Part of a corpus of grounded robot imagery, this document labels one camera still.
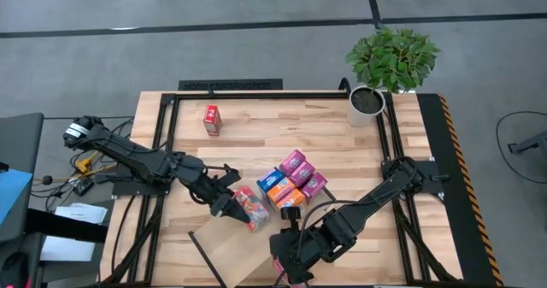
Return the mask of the wooden shelf with black legs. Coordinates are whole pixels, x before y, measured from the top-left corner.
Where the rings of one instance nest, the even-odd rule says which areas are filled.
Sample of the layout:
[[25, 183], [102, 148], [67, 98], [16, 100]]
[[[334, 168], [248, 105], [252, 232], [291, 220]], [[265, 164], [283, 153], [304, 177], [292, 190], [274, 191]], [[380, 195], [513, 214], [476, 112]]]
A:
[[271, 285], [278, 271], [270, 254], [269, 237], [289, 226], [282, 220], [275, 205], [255, 182], [244, 180], [266, 207], [269, 218], [252, 232], [242, 222], [229, 217], [213, 217], [195, 232], [192, 242], [215, 277], [215, 282], [226, 287], [238, 285]]

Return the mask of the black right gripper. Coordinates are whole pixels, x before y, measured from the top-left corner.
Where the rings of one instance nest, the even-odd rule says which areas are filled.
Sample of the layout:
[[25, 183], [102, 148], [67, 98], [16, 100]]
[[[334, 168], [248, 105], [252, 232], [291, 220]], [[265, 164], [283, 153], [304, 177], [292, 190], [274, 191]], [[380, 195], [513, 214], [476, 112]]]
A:
[[319, 247], [299, 236], [299, 232], [285, 230], [269, 237], [270, 254], [286, 272], [289, 285], [306, 285], [314, 279], [309, 269], [321, 258]]

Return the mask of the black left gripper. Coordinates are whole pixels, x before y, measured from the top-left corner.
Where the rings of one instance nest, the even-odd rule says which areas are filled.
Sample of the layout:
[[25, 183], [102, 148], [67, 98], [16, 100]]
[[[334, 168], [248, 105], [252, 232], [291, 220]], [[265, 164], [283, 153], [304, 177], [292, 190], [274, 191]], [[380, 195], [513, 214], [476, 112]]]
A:
[[222, 184], [217, 176], [209, 177], [208, 169], [200, 159], [180, 155], [179, 182], [189, 190], [193, 200], [209, 205], [213, 216], [227, 216], [243, 223], [250, 223], [250, 217], [238, 201], [231, 197], [227, 186]]

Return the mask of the grey stand foot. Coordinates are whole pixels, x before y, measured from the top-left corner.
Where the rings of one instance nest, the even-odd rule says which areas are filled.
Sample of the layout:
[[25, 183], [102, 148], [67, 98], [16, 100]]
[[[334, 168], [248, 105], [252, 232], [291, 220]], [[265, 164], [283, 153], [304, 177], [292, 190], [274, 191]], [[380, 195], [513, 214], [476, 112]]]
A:
[[516, 155], [520, 155], [525, 151], [532, 149], [541, 149], [547, 152], [547, 131], [527, 138], [518, 144], [509, 144], [508, 148], [511, 154]]

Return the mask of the white paper sheet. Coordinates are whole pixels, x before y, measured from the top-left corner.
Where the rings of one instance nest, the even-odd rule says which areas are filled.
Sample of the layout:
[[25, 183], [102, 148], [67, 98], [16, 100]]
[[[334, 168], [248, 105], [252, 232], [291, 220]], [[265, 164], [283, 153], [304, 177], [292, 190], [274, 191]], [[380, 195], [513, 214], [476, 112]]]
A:
[[105, 207], [85, 203], [72, 203], [69, 206], [57, 206], [55, 215], [91, 224], [101, 224], [108, 210]]
[[89, 262], [95, 244], [70, 238], [47, 236], [41, 250], [42, 262]]

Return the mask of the black power adapter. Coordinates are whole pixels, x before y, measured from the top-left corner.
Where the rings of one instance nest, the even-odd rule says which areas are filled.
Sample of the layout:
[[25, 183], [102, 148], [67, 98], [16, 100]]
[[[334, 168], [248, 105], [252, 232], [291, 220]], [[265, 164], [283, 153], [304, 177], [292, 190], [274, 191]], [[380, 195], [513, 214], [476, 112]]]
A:
[[79, 197], [84, 196], [95, 185], [93, 180], [89, 178], [74, 179], [71, 184], [73, 185], [73, 193]]

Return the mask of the green leafy plant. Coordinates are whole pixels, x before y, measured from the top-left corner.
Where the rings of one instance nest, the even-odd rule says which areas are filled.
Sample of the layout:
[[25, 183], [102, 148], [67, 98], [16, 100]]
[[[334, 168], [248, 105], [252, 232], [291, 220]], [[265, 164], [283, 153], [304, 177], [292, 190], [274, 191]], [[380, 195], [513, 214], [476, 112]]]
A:
[[422, 86], [436, 67], [440, 52], [427, 35], [384, 27], [360, 38], [345, 61], [359, 83], [398, 94]]

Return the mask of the blue panel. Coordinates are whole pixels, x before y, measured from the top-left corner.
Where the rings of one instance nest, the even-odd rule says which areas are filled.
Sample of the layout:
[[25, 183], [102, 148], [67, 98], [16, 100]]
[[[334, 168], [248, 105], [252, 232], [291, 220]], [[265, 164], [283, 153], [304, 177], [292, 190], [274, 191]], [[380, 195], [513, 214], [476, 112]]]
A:
[[31, 173], [15, 169], [0, 173], [0, 225], [31, 180]]

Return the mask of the orange Mini Wheats cereal box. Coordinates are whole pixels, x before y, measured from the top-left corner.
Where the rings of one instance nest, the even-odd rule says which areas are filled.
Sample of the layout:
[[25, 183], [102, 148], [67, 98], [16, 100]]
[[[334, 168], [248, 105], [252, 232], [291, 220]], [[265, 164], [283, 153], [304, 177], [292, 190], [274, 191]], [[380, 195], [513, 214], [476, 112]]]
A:
[[283, 197], [296, 188], [297, 187], [290, 179], [283, 178], [267, 192], [267, 196], [272, 202], [278, 203]]
[[291, 190], [288, 194], [284, 195], [277, 203], [277, 209], [284, 207], [299, 207], [306, 201], [306, 196], [298, 189]]

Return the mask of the blue Frosted Flakes cereal box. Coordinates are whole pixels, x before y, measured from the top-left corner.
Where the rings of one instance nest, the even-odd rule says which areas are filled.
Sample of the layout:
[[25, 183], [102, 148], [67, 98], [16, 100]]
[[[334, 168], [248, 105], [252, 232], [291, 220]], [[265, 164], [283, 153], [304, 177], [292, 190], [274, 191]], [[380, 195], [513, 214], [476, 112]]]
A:
[[272, 187], [277, 185], [284, 177], [285, 177], [285, 173], [280, 171], [278, 168], [273, 168], [269, 173], [266, 173], [259, 180], [257, 180], [256, 183], [263, 192], [268, 192]]

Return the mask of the black hazard-striped floor mat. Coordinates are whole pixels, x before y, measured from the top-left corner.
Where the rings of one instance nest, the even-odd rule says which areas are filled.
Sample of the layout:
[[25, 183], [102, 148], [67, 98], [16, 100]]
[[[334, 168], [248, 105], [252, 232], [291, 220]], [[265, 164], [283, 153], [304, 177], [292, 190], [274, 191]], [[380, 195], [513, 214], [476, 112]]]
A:
[[450, 176], [443, 183], [444, 206], [463, 279], [503, 286], [448, 103], [440, 94], [419, 94], [417, 101], [438, 170]]

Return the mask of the black flat bar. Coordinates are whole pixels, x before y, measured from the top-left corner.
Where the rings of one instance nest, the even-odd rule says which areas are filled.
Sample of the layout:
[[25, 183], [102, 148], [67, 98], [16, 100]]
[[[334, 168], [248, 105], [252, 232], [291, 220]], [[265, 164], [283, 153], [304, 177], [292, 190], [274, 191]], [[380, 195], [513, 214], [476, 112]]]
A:
[[47, 236], [102, 244], [106, 240], [108, 228], [41, 210], [29, 209], [26, 213], [25, 232], [40, 232]]

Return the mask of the white plant pot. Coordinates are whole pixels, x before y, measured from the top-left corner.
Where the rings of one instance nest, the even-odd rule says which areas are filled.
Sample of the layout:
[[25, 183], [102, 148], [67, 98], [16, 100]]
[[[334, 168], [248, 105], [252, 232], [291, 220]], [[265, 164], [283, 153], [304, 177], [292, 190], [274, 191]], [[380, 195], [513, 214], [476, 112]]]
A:
[[366, 86], [354, 88], [349, 95], [347, 121], [353, 127], [365, 127], [373, 122], [385, 108], [385, 97]]

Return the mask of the purple Raisin Bran cereal box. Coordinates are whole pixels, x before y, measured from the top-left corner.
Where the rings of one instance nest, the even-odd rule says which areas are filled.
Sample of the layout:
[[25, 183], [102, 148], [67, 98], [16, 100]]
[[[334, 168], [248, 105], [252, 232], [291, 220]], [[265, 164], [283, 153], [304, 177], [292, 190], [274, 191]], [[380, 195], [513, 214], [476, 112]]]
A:
[[309, 181], [302, 187], [301, 192], [309, 203], [319, 195], [326, 184], [327, 180], [321, 173], [314, 173]]
[[300, 150], [294, 150], [279, 165], [279, 170], [283, 173], [292, 174], [304, 161], [306, 156]]
[[296, 187], [304, 186], [315, 173], [315, 167], [307, 161], [302, 162], [291, 174], [290, 180]]

